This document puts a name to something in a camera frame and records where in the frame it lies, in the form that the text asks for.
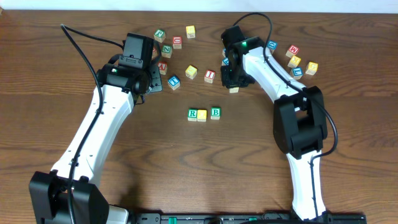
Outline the yellow O block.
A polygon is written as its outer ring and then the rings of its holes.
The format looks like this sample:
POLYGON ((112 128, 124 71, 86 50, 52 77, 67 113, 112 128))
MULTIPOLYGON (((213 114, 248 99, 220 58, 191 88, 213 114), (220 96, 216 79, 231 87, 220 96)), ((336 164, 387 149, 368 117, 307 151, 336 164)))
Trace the yellow O block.
POLYGON ((207 119, 207 110, 198 110, 197 111, 197 121, 198 122, 206 122, 207 119))
POLYGON ((234 87, 229 89, 230 93, 238 93, 239 92, 239 87, 234 87))

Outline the blue l block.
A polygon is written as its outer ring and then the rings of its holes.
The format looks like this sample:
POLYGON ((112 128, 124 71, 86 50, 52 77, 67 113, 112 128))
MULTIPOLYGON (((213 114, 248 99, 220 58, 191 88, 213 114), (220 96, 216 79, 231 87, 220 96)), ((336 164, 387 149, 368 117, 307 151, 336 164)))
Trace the blue l block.
POLYGON ((171 89, 176 90, 180 86, 179 78, 176 75, 170 77, 168 79, 168 85, 171 87, 171 89))
POLYGON ((294 80, 301 79, 301 77, 303 76, 302 68, 301 67, 296 67, 296 68, 291 69, 290 75, 292 76, 292 78, 294 80))

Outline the green B block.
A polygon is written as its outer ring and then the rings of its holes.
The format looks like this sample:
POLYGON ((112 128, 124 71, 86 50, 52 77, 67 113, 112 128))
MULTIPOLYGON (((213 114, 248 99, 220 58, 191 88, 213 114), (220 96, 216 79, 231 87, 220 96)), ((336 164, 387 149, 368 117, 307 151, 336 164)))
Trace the green B block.
POLYGON ((212 107, 211 108, 211 119, 219 120, 221 118, 221 108, 212 107))

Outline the green R block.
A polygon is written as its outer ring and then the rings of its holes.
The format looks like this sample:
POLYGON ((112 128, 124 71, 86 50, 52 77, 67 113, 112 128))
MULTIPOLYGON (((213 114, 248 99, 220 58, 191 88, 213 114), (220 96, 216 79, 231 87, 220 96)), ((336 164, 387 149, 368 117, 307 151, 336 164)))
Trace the green R block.
POLYGON ((198 113, 197 109, 190 108, 188 110, 187 119, 189 121, 197 121, 197 113, 198 113))

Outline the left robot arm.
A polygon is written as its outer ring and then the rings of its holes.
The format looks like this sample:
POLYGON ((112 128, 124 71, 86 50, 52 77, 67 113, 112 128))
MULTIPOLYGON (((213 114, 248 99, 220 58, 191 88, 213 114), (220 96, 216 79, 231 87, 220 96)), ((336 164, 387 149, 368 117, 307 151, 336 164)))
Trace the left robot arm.
POLYGON ((49 173, 35 172, 29 192, 37 223, 129 223, 128 209, 110 205, 99 190, 105 160, 137 99, 162 90, 157 65, 107 63, 71 144, 49 173))

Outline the red A block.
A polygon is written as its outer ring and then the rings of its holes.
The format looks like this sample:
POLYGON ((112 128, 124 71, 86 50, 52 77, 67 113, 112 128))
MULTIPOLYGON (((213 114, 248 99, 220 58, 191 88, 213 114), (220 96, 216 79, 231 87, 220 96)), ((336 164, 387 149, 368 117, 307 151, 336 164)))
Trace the red A block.
POLYGON ((159 62, 158 63, 159 73, 161 75, 167 74, 167 63, 166 62, 159 62))

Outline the red E block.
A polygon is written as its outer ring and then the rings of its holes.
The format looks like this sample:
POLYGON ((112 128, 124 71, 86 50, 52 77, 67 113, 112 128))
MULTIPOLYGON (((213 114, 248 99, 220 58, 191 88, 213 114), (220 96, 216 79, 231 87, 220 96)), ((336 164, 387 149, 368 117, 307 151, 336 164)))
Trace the red E block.
POLYGON ((156 48, 154 47, 153 51, 152 51, 152 59, 156 58, 156 56, 158 56, 158 53, 157 53, 156 48))

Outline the green Z block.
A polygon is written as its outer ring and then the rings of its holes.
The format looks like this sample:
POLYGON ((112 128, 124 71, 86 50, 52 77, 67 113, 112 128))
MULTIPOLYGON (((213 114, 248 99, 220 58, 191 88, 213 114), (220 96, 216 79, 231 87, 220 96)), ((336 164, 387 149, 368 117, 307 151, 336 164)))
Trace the green Z block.
POLYGON ((161 49, 161 54, 165 58, 170 58, 172 56, 172 46, 163 45, 161 49))

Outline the yellow W block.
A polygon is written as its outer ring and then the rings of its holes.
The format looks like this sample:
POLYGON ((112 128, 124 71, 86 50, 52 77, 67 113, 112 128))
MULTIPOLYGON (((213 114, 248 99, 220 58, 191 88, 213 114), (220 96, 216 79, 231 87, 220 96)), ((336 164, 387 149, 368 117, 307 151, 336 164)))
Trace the yellow W block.
POLYGON ((198 69, 194 67, 193 65, 189 65, 188 68, 185 71, 185 74, 188 78, 194 79, 198 73, 198 69))

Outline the green J block left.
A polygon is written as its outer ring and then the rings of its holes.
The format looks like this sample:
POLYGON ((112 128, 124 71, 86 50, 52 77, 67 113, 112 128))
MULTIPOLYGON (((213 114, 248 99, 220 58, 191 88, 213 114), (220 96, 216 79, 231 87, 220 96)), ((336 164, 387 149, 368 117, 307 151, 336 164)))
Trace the green J block left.
POLYGON ((165 33, 164 30, 162 30, 162 29, 157 29, 157 30, 154 32, 154 39, 155 39, 156 41, 158 41, 159 43, 162 43, 162 42, 165 40, 165 38, 166 38, 166 33, 165 33))

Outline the blue D block pale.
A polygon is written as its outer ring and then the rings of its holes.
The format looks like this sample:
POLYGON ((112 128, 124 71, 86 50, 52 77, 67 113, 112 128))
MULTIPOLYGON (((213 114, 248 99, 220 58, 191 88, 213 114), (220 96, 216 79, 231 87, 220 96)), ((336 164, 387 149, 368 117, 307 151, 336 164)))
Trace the blue D block pale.
POLYGON ((272 53, 272 54, 274 53, 277 46, 278 46, 278 43, 273 40, 269 40, 267 43, 267 48, 270 50, 270 53, 272 53))

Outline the yellow top block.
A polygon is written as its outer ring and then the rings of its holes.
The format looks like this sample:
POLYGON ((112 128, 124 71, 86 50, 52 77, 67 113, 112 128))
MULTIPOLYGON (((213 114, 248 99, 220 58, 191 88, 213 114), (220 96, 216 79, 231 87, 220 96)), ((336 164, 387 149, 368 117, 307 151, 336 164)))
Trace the yellow top block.
POLYGON ((186 26, 186 34, 188 39, 193 39, 196 37, 195 26, 186 26))

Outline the yellow block beside M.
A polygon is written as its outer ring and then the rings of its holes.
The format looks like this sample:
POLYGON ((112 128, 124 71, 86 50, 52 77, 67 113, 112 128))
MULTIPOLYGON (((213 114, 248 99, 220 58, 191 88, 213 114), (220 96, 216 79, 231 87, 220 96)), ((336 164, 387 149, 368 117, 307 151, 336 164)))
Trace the yellow block beside M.
POLYGON ((289 60, 289 63, 287 66, 289 68, 297 68, 300 62, 301 62, 301 58, 296 55, 293 55, 291 57, 291 59, 289 60))

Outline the red M block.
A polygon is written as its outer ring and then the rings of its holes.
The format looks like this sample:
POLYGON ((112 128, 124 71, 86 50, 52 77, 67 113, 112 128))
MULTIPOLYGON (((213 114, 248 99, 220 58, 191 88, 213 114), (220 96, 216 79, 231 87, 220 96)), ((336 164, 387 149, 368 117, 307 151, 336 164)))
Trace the red M block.
POLYGON ((286 51, 285 55, 289 58, 292 58, 294 55, 297 55, 299 52, 299 48, 295 45, 291 45, 286 51))

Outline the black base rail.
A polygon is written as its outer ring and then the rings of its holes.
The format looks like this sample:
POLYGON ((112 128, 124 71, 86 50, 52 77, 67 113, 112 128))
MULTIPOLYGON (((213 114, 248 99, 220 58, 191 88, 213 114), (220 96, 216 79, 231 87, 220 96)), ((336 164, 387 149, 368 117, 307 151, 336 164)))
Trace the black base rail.
POLYGON ((299 219, 293 212, 269 211, 263 214, 162 214, 133 213, 127 224, 367 224, 362 214, 324 212, 314 219, 299 219))

